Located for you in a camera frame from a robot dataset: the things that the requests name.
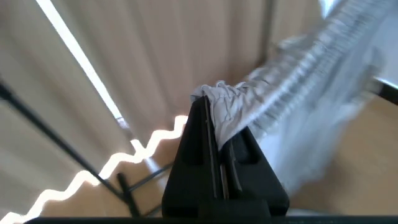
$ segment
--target crumpled white fabric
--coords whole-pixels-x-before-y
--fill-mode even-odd
[[[203,85],[219,149],[249,126],[275,174],[292,195],[322,175],[335,143],[367,95],[382,64],[368,46],[393,1],[345,1],[319,28],[285,44],[283,52],[229,86]]]

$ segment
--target wooden floor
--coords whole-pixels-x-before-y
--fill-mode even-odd
[[[120,164],[111,182],[117,185],[115,176],[121,171],[130,184],[136,183],[172,162],[178,144],[179,139],[163,141],[146,163]],[[398,107],[376,98],[346,130],[325,178],[306,185],[292,198],[292,207],[349,215],[398,214],[397,159]],[[141,213],[160,204],[167,177],[161,175],[134,191]],[[86,184],[66,201],[48,202],[42,216],[128,217],[129,211],[103,186]]]

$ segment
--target curtain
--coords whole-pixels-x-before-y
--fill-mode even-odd
[[[267,1],[52,3],[93,67],[81,66],[36,1],[5,0],[1,81],[97,172],[114,153],[134,154],[132,139],[145,147],[155,130],[173,130],[196,86],[237,83],[266,55]],[[45,189],[64,191],[81,167],[5,101],[0,108],[0,217],[12,220]]]

